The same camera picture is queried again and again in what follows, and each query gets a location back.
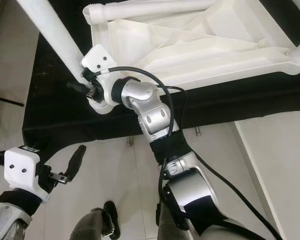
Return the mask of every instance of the grey floor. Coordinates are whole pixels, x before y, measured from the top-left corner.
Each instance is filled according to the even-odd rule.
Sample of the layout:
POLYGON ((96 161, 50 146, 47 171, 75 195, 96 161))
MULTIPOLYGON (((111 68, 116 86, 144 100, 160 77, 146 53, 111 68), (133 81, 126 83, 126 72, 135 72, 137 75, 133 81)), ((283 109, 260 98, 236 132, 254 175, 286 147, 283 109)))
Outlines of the grey floor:
MULTIPOLYGON (((25 103, 31 79, 38 31, 15 1, 7 1, 0 21, 0 97, 25 103)), ((0 150, 23 144, 24 108, 0 102, 0 150)), ((236 185, 262 213, 261 202, 232 132, 230 124, 185 130, 189 144, 217 171, 236 185)), ((25 239, 65 240, 79 219, 106 200, 113 200, 119 213, 122 240, 155 239, 155 207, 158 201, 158 168, 143 136, 96 140, 85 143, 82 167, 68 185, 59 185, 51 199, 33 217, 25 239)), ((59 151, 49 163, 63 171, 77 144, 59 151)), ((264 237, 271 236, 240 199, 206 171, 215 188, 221 210, 264 237)), ((8 190, 0 167, 0 194, 8 190)))

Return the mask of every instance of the gray trousers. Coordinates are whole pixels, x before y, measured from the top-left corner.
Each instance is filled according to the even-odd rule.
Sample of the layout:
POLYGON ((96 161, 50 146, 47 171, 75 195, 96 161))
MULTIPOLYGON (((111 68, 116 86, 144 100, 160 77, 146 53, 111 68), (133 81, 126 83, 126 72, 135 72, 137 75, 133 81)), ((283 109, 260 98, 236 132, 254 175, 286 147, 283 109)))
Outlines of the gray trousers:
MULTIPOLYGON (((101 240, 102 209, 93 209, 75 226, 70 240, 101 240)), ((189 240, 187 231, 176 227, 169 210, 161 204, 158 240, 189 240)), ((246 240, 246 238, 225 228, 211 226, 198 239, 202 240, 246 240)))

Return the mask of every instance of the person's foot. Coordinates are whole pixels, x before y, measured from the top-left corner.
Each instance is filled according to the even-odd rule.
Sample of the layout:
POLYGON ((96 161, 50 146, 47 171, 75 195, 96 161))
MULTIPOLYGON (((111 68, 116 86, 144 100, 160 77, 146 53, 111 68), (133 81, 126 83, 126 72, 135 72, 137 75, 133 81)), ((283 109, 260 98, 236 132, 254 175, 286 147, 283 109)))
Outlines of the person's foot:
POLYGON ((110 215, 112 223, 114 225, 114 232, 113 232, 113 234, 110 235, 110 238, 112 240, 117 240, 117 239, 119 239, 119 237, 121 235, 121 231, 120 231, 120 226, 118 223, 118 213, 116 211, 114 202, 107 201, 104 204, 103 209, 110 215))

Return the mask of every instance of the person's leg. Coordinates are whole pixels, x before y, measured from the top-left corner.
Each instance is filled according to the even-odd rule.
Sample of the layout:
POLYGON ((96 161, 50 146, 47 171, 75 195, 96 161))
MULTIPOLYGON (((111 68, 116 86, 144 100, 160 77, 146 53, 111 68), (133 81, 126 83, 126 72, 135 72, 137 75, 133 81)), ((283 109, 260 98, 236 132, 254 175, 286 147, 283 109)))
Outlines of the person's leg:
POLYGON ((100 240, 103 226, 102 212, 103 209, 96 208, 81 218, 72 231, 70 240, 100 240))
POLYGON ((161 204, 160 223, 158 230, 158 240, 189 240, 187 231, 180 230, 176 227, 170 211, 161 204))

